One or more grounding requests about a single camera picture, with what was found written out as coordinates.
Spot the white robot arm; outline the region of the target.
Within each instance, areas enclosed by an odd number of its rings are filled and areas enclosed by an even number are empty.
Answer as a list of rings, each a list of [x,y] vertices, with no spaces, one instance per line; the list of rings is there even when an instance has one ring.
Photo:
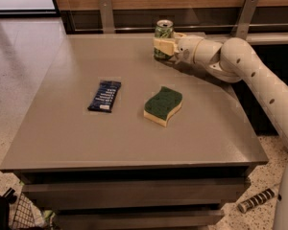
[[[175,33],[170,38],[156,37],[154,48],[178,61],[201,65],[219,80],[244,81],[288,149],[288,86],[246,40],[232,37],[220,43],[198,35]],[[288,163],[279,186],[273,230],[288,230]]]

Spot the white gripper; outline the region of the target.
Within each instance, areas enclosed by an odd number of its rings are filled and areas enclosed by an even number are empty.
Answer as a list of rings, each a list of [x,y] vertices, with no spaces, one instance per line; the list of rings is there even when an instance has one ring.
[[[175,63],[210,65],[220,60],[222,43],[177,32],[173,36],[174,38],[155,37],[154,52],[157,55],[175,55]]]

